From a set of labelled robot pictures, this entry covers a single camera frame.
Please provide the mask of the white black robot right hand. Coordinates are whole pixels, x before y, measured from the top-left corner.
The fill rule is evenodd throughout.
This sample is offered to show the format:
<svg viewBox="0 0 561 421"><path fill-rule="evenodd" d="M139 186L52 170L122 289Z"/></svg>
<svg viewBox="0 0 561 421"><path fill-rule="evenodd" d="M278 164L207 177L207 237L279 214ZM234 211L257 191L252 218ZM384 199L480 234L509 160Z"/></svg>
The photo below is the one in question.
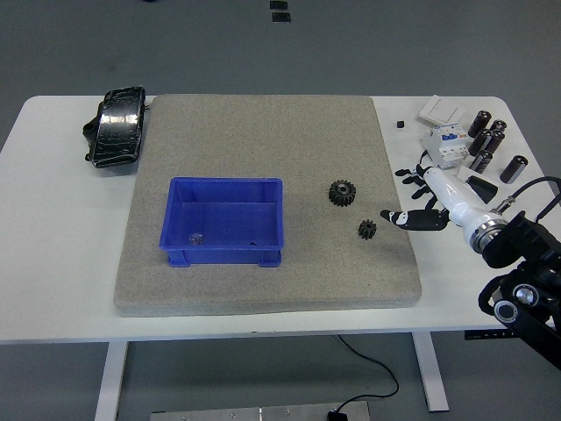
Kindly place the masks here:
<svg viewBox="0 0 561 421"><path fill-rule="evenodd" d="M433 199L422 210L382 210L380 215L391 224L408 231L442 231L451 221L461 227L465 241L479 234L479 228L494 219L484 209L484 202L465 183L441 168L418 163L411 169L400 169L397 176L408 175L403 183L415 182L421 188L417 195L430 192Z"/></svg>

